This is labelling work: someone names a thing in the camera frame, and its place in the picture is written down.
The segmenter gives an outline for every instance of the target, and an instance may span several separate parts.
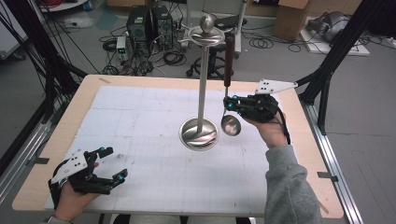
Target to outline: gray floor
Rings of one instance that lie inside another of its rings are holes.
[[[58,16],[78,11],[70,10]],[[89,14],[95,25],[71,36],[98,70],[102,70],[106,65],[106,53],[98,38],[123,26],[126,14],[109,11],[103,6]],[[274,22],[255,18],[247,20],[252,27]],[[70,41],[66,40],[65,44],[77,67],[96,73]],[[233,80],[257,82],[265,77],[295,81],[314,72],[325,58],[325,55],[308,53],[303,46],[300,52],[291,52],[288,46],[275,43],[271,49],[254,49],[244,39],[243,52],[238,60],[234,60]],[[396,220],[396,175],[392,165],[396,161],[396,106],[392,100],[396,93],[393,88],[396,83],[396,51],[376,44],[369,44],[366,48],[371,53],[369,57],[348,56],[334,74],[326,128],[364,223],[390,224]],[[198,48],[190,49],[186,55],[187,62],[182,66],[161,67],[167,77],[186,78],[186,70],[199,57]],[[0,155],[3,155],[44,96],[29,60],[0,62],[0,71]],[[163,77],[164,74],[154,70],[148,76]],[[2,223],[37,223],[48,214],[18,212],[11,208],[13,197],[28,173],[29,167],[0,205]],[[76,223],[95,223],[98,218],[96,214],[87,214]],[[327,222],[346,223],[343,219]]]

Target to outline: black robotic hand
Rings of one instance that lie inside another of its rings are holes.
[[[261,123],[274,119],[279,110],[277,100],[269,94],[255,94],[247,97],[227,96],[223,103],[227,110],[235,111],[242,118]]]
[[[100,147],[92,152],[73,154],[70,159],[61,162],[56,167],[53,178],[49,180],[49,190],[55,209],[65,181],[69,181],[76,192],[100,194],[110,194],[112,189],[125,182],[125,177],[128,175],[126,169],[113,175],[111,179],[100,178],[93,173],[98,156],[102,159],[112,153],[112,147]]]

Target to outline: chair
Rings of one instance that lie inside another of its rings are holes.
[[[209,47],[209,60],[207,65],[207,78],[215,78],[215,79],[224,79],[224,65],[225,60],[218,56],[218,53],[221,53],[225,50],[225,44],[219,44],[215,47]],[[201,69],[201,58],[195,60],[195,62],[191,65],[191,68],[187,70],[187,77],[192,77],[193,72],[200,75]]]

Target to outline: desk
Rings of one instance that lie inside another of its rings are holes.
[[[132,86],[164,89],[198,90],[199,80],[158,77],[111,77],[91,75],[84,78],[73,101],[65,111],[52,137],[40,157],[50,158],[48,164],[36,164],[26,178],[12,206],[15,210],[43,211],[49,197],[47,181],[51,178],[55,167],[63,160],[64,154],[73,143],[81,122],[84,120],[92,101],[101,86]],[[257,83],[233,82],[230,91],[253,92]],[[208,80],[208,90],[223,90],[222,81]],[[318,146],[305,118],[295,90],[279,93],[284,112],[287,114],[288,126],[301,165],[308,169],[308,182],[320,201],[324,217],[339,218],[343,209],[338,201],[332,182],[327,178],[319,178],[317,172],[326,172],[326,166],[320,156]]]

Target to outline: robotic hand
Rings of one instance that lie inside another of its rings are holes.
[[[82,152],[79,149],[70,159],[61,162],[56,167],[53,178],[49,180],[49,190],[55,209],[61,197],[62,185],[67,180],[74,191],[81,193],[110,194],[112,189],[122,184],[128,175],[126,169],[113,175],[111,179],[100,178],[93,173],[98,156],[102,159],[112,153],[112,147],[100,147],[92,152]]]
[[[277,122],[282,126],[288,139],[288,144],[290,144],[290,135],[285,118],[278,107],[277,100],[271,96],[271,93],[296,87],[297,83],[295,82],[262,79],[259,82],[259,87],[255,91],[256,94],[248,95],[247,97],[237,95],[233,97],[226,96],[224,97],[223,103],[226,110],[235,111],[244,119],[255,120],[261,123],[277,119],[276,113],[279,113],[282,120],[277,120]]]

